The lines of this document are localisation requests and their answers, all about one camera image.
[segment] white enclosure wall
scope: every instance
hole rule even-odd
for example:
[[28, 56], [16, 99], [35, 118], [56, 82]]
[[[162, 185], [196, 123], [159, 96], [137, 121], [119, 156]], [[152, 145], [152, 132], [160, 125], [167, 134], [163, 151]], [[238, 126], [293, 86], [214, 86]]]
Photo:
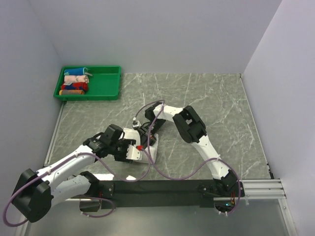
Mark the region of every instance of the white enclosure wall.
[[283, 0], [244, 73], [267, 159], [300, 236], [315, 235], [315, 2]]
[[[26, 0], [0, 5], [0, 209], [24, 170], [42, 167], [60, 103], [53, 98], [60, 59]], [[20, 214], [10, 207], [9, 220]], [[1, 235], [14, 228], [0, 221]]]
[[63, 64], [243, 73], [281, 0], [29, 0]]

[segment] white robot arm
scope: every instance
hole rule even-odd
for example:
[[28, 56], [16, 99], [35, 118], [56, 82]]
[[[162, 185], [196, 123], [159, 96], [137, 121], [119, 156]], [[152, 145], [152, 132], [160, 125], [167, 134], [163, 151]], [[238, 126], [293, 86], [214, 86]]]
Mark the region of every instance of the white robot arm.
[[[162, 109], [162, 106], [163, 106], [162, 104], [159, 104], [154, 108], [153, 113], [155, 116], [160, 112], [160, 110]], [[161, 112], [161, 114], [159, 115], [158, 118], [174, 122], [174, 119], [173, 119], [174, 116], [182, 114], [182, 113], [186, 113], [186, 112], [187, 112], [187, 107], [185, 109], [183, 109], [183, 108], [176, 108], [176, 107], [171, 107], [171, 106], [164, 106], [163, 111]], [[193, 122], [193, 120], [188, 119], [186, 121], [187, 126], [189, 126], [189, 124], [191, 122]], [[212, 144], [209, 140], [208, 134], [202, 135], [197, 142], [192, 141], [190, 143], [193, 147], [196, 148], [196, 150], [200, 153], [200, 155], [202, 156], [202, 158], [204, 160], [207, 160], [207, 159], [212, 158], [212, 157], [220, 158], [217, 151], [212, 146]], [[207, 165], [210, 168], [210, 171], [212, 173], [212, 177], [214, 179], [221, 179], [222, 177], [226, 177], [227, 174], [229, 173], [228, 172], [229, 168], [225, 164], [223, 164], [222, 162], [210, 161], [207, 163]]]
[[[156, 122], [152, 124], [161, 109], [162, 112]], [[144, 153], [141, 150], [148, 148], [148, 139], [150, 153], [155, 162], [158, 147], [156, 132], [166, 120], [175, 123], [183, 140], [192, 144], [204, 160], [213, 157], [220, 158], [208, 138], [205, 124], [191, 106], [175, 108], [156, 103], [145, 111], [145, 117], [150, 121], [147, 125], [141, 125], [135, 119], [132, 124], [133, 129], [121, 129], [112, 124], [108, 126], [105, 132], [86, 139], [77, 150], [51, 166], [40, 169], [36, 173], [31, 169], [24, 171], [13, 193], [19, 191], [22, 186], [43, 173], [48, 172], [49, 175], [23, 190], [21, 194], [14, 198], [12, 203], [30, 222], [36, 222], [49, 211], [51, 206], [68, 198], [78, 195], [98, 196], [99, 192], [102, 191], [102, 184], [91, 173], [82, 172], [73, 179], [67, 180], [67, 178], [85, 166], [94, 163], [96, 161], [95, 156], [103, 158], [111, 154], [116, 161], [147, 163], [148, 158], [143, 155]], [[61, 165], [72, 156], [72, 159]], [[234, 191], [235, 188], [232, 189], [232, 187], [235, 187], [237, 180], [234, 173], [219, 161], [215, 160], [207, 164], [216, 185], [219, 187], [219, 191], [215, 187], [211, 192], [207, 190], [204, 194], [215, 192], [216, 196], [223, 196]]]

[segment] folded towel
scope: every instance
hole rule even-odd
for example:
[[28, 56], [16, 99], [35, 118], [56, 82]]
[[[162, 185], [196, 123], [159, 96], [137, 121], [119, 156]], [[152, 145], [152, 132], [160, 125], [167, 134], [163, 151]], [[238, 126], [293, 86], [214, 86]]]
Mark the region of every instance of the folded towel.
[[84, 94], [83, 90], [60, 90], [59, 95], [80, 95]]
[[87, 83], [79, 82], [79, 83], [70, 83], [70, 82], [64, 82], [64, 84], [61, 86], [62, 90], [83, 90], [88, 91], [89, 86]]
[[63, 72], [63, 75], [91, 75], [90, 73], [88, 73], [88, 68], [86, 67], [80, 67], [80, 68], [73, 68], [73, 69], [66, 69]]
[[65, 82], [76, 83], [76, 82], [89, 82], [89, 78], [87, 75], [66, 75], [64, 77]]

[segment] gray marble surface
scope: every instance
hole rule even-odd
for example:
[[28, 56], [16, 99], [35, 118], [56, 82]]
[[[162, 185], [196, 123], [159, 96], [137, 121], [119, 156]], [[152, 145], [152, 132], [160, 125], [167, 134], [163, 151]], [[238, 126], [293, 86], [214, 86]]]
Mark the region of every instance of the gray marble surface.
[[[240, 178], [270, 178], [239, 74], [124, 74], [117, 101], [67, 102], [56, 135], [51, 162], [74, 151], [88, 137], [112, 123], [131, 128], [134, 114], [146, 103], [165, 99], [174, 107], [192, 105], [207, 127], [211, 143]], [[144, 122], [144, 114], [139, 115]], [[203, 159], [186, 144], [173, 123], [159, 130], [157, 166], [172, 177], [190, 174]], [[122, 177], [140, 177], [147, 164], [104, 161]], [[108, 171], [98, 162], [85, 168], [93, 174]], [[205, 165], [191, 179], [211, 178]], [[153, 168], [145, 179], [164, 179]]]

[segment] cable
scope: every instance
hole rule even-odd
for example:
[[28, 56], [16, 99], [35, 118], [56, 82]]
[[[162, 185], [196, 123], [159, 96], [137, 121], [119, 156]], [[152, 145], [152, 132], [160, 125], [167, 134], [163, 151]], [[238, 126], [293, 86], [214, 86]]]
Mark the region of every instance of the cable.
[[112, 209], [111, 209], [109, 212], [107, 212], [106, 214], [103, 214], [103, 215], [89, 215], [89, 214], [83, 212], [82, 214], [83, 214], [83, 215], [86, 215], [87, 217], [90, 217], [90, 218], [102, 218], [102, 217], [108, 216], [108, 215], [110, 215], [111, 213], [113, 213], [113, 211], [114, 211], [115, 208], [116, 208], [114, 202], [112, 202], [112, 201], [109, 200], [109, 199], [106, 199], [106, 198], [95, 198], [95, 197], [86, 197], [86, 196], [84, 196], [84, 197], [85, 197], [85, 198], [88, 198], [88, 199], [92, 199], [92, 200], [106, 201], [106, 202], [108, 202], [108, 203], [110, 203], [110, 204], [112, 205]]
[[145, 154], [148, 156], [148, 158], [150, 159], [150, 161], [151, 161], [153, 167], [156, 169], [156, 171], [157, 171], [160, 175], [164, 176], [165, 178], [171, 179], [171, 180], [184, 180], [184, 179], [187, 179], [187, 178], [193, 176], [193, 175], [194, 175], [204, 164], [206, 164], [208, 161], [218, 160], [218, 161], [222, 162], [223, 164], [225, 164], [225, 165], [226, 165], [229, 169], [231, 169], [231, 171], [234, 173], [234, 175], [235, 175], [236, 178], [237, 178], [237, 183], [238, 183], [238, 198], [237, 198], [237, 202], [236, 202], [236, 204], [235, 204], [235, 207], [234, 207], [230, 212], [227, 212], [227, 214], [231, 214], [231, 213], [236, 209], [236, 207], [238, 206], [238, 204], [239, 204], [239, 202], [240, 202], [240, 198], [241, 198], [241, 183], [240, 183], [240, 178], [238, 177], [236, 171], [235, 171], [227, 162], [223, 161], [222, 159], [218, 159], [218, 158], [210, 158], [210, 159], [208, 159], [208, 160], [205, 160], [205, 161], [204, 161], [194, 172], [192, 172], [190, 175], [188, 175], [188, 176], [186, 176], [186, 177], [183, 177], [183, 178], [172, 178], [172, 177], [169, 177], [169, 176], [165, 175], [162, 171], [160, 171], [160, 170], [156, 167], [156, 165], [155, 165], [155, 163], [154, 163], [154, 161], [153, 161], [153, 159], [152, 159], [151, 153], [150, 153], [150, 136], [151, 136], [151, 130], [152, 130], [152, 127], [154, 126], [155, 121], [157, 120], [157, 118], [159, 117], [159, 115], [160, 115], [160, 114], [163, 112], [163, 110], [164, 110], [164, 105], [165, 105], [165, 101], [162, 101], [162, 107], [161, 107], [160, 111], [158, 112], [158, 114], [156, 115], [156, 117], [153, 119], [153, 121], [152, 121], [152, 123], [151, 123], [151, 125], [150, 125], [150, 127], [149, 127], [148, 139], [147, 139], [148, 152], [146, 152], [144, 149], [142, 149], [142, 150], [143, 150], [143, 151], [145, 152]]
[[101, 134], [103, 134], [103, 132], [99, 132], [99, 133], [95, 134], [95, 135], [93, 136], [93, 138], [97, 138], [97, 137], [100, 136]]
[[[95, 154], [93, 153], [89, 153], [89, 152], [81, 152], [79, 153], [78, 155], [73, 155], [69, 158], [67, 158], [66, 160], [64, 160], [63, 162], [61, 162], [60, 164], [56, 165], [55, 167], [51, 168], [50, 169], [50, 172], [53, 172], [54, 170], [58, 169], [59, 167], [63, 166], [65, 163], [67, 163], [68, 161], [72, 160], [74, 157], [76, 156], [82, 156], [82, 155], [89, 155], [89, 156], [92, 156], [94, 157], [95, 159], [97, 159], [112, 175], [114, 175], [116, 178], [118, 178], [119, 180], [122, 180], [122, 181], [125, 181], [125, 182], [136, 182], [136, 181], [139, 181], [141, 179], [143, 179], [149, 172], [150, 170], [150, 167], [151, 167], [151, 162], [150, 160], [148, 159], [148, 169], [147, 171], [138, 179], [133, 179], [133, 180], [128, 180], [128, 179], [124, 179], [124, 178], [121, 178], [119, 177], [118, 175], [116, 175], [106, 164], [105, 162], [103, 162], [98, 156], [96, 156]], [[8, 203], [5, 205], [4, 207], [4, 210], [3, 210], [3, 213], [2, 213], [2, 218], [3, 218], [3, 222], [5, 223], [5, 225], [9, 226], [9, 227], [18, 227], [20, 225], [23, 225], [25, 224], [28, 220], [24, 220], [20, 223], [17, 223], [17, 224], [12, 224], [10, 222], [8, 222], [7, 218], [6, 218], [6, 213], [7, 213], [7, 210], [10, 206], [10, 204], [12, 203], [12, 201], [14, 200], [15, 197], [17, 197], [24, 189], [26, 189], [27, 187], [29, 187], [31, 184], [33, 184], [34, 182], [38, 181], [39, 179], [49, 175], [50, 172], [45, 172], [43, 173], [42, 175], [39, 175], [38, 177], [36, 177], [35, 179], [31, 180], [30, 182], [28, 182], [27, 184], [23, 185], [20, 189], [18, 189], [12, 196], [11, 198], [9, 199]], [[112, 201], [108, 200], [108, 199], [102, 199], [104, 201], [107, 201], [109, 203], [112, 203]], [[114, 207], [113, 209], [105, 214], [104, 216], [107, 216], [109, 214], [111, 214], [112, 212], [114, 211]]]
[[150, 103], [144, 105], [143, 107], [141, 107], [141, 108], [137, 111], [137, 113], [136, 113], [136, 115], [135, 115], [134, 117], [137, 118], [138, 114], [140, 113], [140, 111], [143, 110], [143, 108], [146, 108], [147, 106], [152, 105], [152, 104], [155, 104], [155, 103], [157, 103], [157, 102], [162, 102], [163, 104], [165, 104], [165, 100], [164, 100], [164, 99], [162, 99], [162, 100], [157, 100], [157, 101], [154, 101], [154, 102], [150, 102]]
[[[223, 164], [225, 164], [228, 168], [230, 168], [230, 169], [232, 170], [232, 172], [235, 174], [235, 176], [236, 176], [236, 178], [237, 178], [237, 182], [238, 182], [239, 191], [238, 191], [238, 199], [237, 199], [237, 202], [236, 202], [236, 204], [235, 204], [235, 207], [234, 207], [230, 212], [227, 212], [227, 214], [231, 214], [231, 213], [235, 210], [235, 208], [238, 206], [238, 204], [239, 204], [239, 201], [240, 201], [240, 198], [241, 198], [241, 184], [240, 184], [240, 179], [239, 179], [239, 177], [238, 177], [236, 171], [235, 171], [229, 164], [227, 164], [225, 161], [223, 161], [222, 159], [218, 159], [218, 158], [214, 157], [214, 158], [210, 158], [210, 159], [208, 159], [208, 160], [205, 160], [205, 161], [204, 161], [195, 171], [193, 171], [190, 175], [188, 175], [188, 176], [186, 176], [186, 177], [182, 177], [182, 178], [169, 177], [169, 176], [165, 175], [162, 171], [160, 171], [160, 170], [157, 168], [157, 166], [155, 165], [155, 163], [154, 163], [154, 161], [153, 161], [153, 159], [152, 159], [152, 156], [151, 156], [151, 152], [150, 152], [150, 136], [151, 136], [151, 129], [152, 129], [152, 127], [153, 127], [155, 121], [157, 120], [158, 116], [162, 113], [162, 111], [163, 111], [163, 109], [164, 109], [165, 100], [158, 100], [158, 101], [155, 101], [155, 102], [148, 103], [148, 104], [144, 105], [143, 107], [141, 107], [140, 110], [139, 110], [139, 111], [136, 113], [136, 115], [135, 115], [135, 117], [137, 117], [138, 114], [139, 114], [145, 107], [147, 107], [147, 106], [149, 106], [149, 105], [152, 105], [152, 104], [155, 104], [155, 103], [157, 103], [157, 102], [162, 102], [162, 108], [160, 109], [160, 111], [158, 112], [158, 114], [156, 115], [156, 117], [153, 119], [151, 125], [149, 126], [148, 140], [147, 140], [147, 142], [148, 142], [148, 144], [147, 144], [147, 146], [148, 146], [148, 152], [146, 152], [144, 149], [142, 149], [142, 151], [146, 154], [146, 156], [147, 156], [147, 158], [148, 158], [148, 169], [147, 169], [147, 171], [144, 173], [144, 175], [142, 175], [140, 178], [134, 179], [134, 180], [128, 180], [128, 179], [121, 178], [120, 176], [116, 175], [116, 174], [105, 164], [105, 162], [103, 162], [103, 161], [101, 160], [101, 158], [99, 158], [99, 157], [96, 156], [95, 154], [89, 153], [89, 152], [82, 152], [82, 153], [79, 153], [78, 155], [73, 155], [73, 156], [67, 158], [66, 160], [64, 160], [64, 161], [61, 162], [60, 164], [58, 164], [58, 165], [56, 165], [55, 167], [51, 168], [51, 169], [50, 169], [50, 172], [53, 172], [54, 170], [56, 170], [56, 169], [58, 169], [59, 167], [63, 166], [65, 163], [67, 163], [68, 161], [70, 161], [71, 159], [73, 159], [73, 158], [76, 157], [76, 156], [89, 155], [89, 156], [94, 157], [96, 160], [98, 160], [112, 175], [114, 175], [114, 176], [115, 176], [116, 178], [118, 178], [119, 180], [122, 180], [122, 181], [125, 181], [125, 182], [136, 182], [136, 181], [139, 181], [139, 180], [143, 179], [143, 178], [148, 174], [148, 172], [150, 171], [151, 164], [154, 166], [154, 168], [157, 170], [157, 172], [158, 172], [160, 175], [162, 175], [163, 177], [165, 177], [165, 178], [168, 178], [168, 179], [171, 179], [171, 180], [184, 180], [184, 179], [187, 179], [187, 178], [193, 176], [193, 175], [194, 175], [197, 171], [199, 171], [199, 169], [200, 169], [203, 165], [205, 165], [207, 162], [209, 162], [209, 161], [214, 161], [214, 160], [218, 160], [218, 161], [222, 162]], [[36, 181], [38, 181], [39, 179], [41, 179], [41, 178], [43, 178], [43, 177], [49, 175], [50, 172], [47, 171], [47, 172], [43, 173], [42, 175], [36, 177], [35, 179], [31, 180], [31, 181], [28, 182], [27, 184], [23, 185], [20, 189], [18, 189], [18, 190], [10, 197], [10, 199], [9, 199], [8, 203], [5, 205], [4, 210], [3, 210], [3, 213], [2, 213], [3, 221], [4, 221], [4, 223], [5, 223], [7, 226], [9, 226], [9, 227], [18, 227], [18, 226], [20, 226], [20, 225], [25, 224], [25, 223], [28, 221], [28, 220], [26, 219], [26, 220], [24, 220], [24, 221], [22, 221], [22, 222], [20, 222], [20, 223], [17, 223], [17, 224], [12, 224], [12, 223], [8, 222], [8, 220], [7, 220], [7, 218], [6, 218], [7, 210], [8, 210], [8, 208], [9, 208], [10, 204], [12, 203], [12, 201], [14, 200], [14, 198], [17, 197], [17, 195], [19, 195], [24, 189], [26, 189], [27, 187], [29, 187], [29, 186], [30, 186], [31, 184], [33, 184], [34, 182], [36, 182]], [[106, 214], [104, 214], [104, 215], [100, 215], [100, 216], [88, 215], [87, 213], [83, 212], [83, 214], [86, 215], [86, 216], [88, 216], [88, 217], [91, 217], [91, 218], [101, 218], [101, 217], [105, 217], [105, 216], [111, 214], [111, 213], [114, 211], [114, 209], [115, 209], [114, 203], [113, 203], [111, 200], [109, 200], [109, 199], [95, 198], [95, 197], [87, 197], [87, 198], [90, 198], [90, 199], [98, 199], [98, 200], [104, 200], [104, 201], [106, 201], [106, 202], [109, 202], [109, 203], [113, 206], [112, 209], [111, 209], [108, 213], [106, 213]]]
[[145, 122], [145, 123], [142, 124], [142, 126], [145, 127], [145, 128], [147, 128], [145, 125], [146, 125], [146, 124], [150, 124], [150, 123], [151, 123], [151, 121]]
[[[74, 157], [76, 157], [76, 155], [70, 156], [69, 158], [67, 158], [66, 160], [64, 160], [63, 162], [59, 163], [58, 165], [56, 165], [55, 167], [51, 168], [50, 171], [54, 171], [56, 169], [58, 169], [59, 167], [63, 166], [65, 163], [67, 163], [68, 161], [70, 161], [71, 159], [73, 159]], [[47, 176], [49, 174], [49, 172], [45, 172], [42, 175], [36, 177], [35, 179], [31, 180], [30, 182], [28, 182], [27, 184], [23, 185], [20, 189], [18, 189], [9, 199], [8, 203], [5, 205], [3, 213], [2, 213], [2, 218], [3, 218], [3, 222], [5, 223], [5, 225], [9, 226], [9, 227], [18, 227], [20, 225], [25, 224], [28, 220], [24, 220], [20, 223], [17, 224], [12, 224], [10, 222], [8, 222], [7, 218], [6, 218], [6, 213], [8, 211], [8, 208], [10, 206], [10, 204], [12, 203], [12, 201], [14, 200], [14, 198], [16, 196], [18, 196], [24, 189], [26, 189], [27, 187], [29, 187], [31, 184], [35, 183], [36, 181], [38, 181], [39, 179]]]
[[137, 182], [139, 180], [142, 180], [148, 174], [148, 172], [150, 170], [150, 167], [151, 167], [151, 162], [150, 162], [150, 159], [148, 158], [148, 169], [146, 170], [146, 172], [140, 178], [137, 178], [137, 179], [125, 179], [125, 178], [122, 178], [122, 177], [118, 176], [117, 174], [115, 174], [112, 171], [112, 169], [110, 169], [108, 167], [108, 165], [105, 162], [103, 162], [102, 159], [99, 158], [98, 156], [96, 156], [95, 154], [89, 153], [89, 152], [81, 152], [80, 155], [90, 155], [90, 156], [94, 157], [96, 160], [98, 160], [109, 171], [109, 173], [111, 173], [117, 179], [119, 179], [121, 181], [124, 181], [124, 182]]

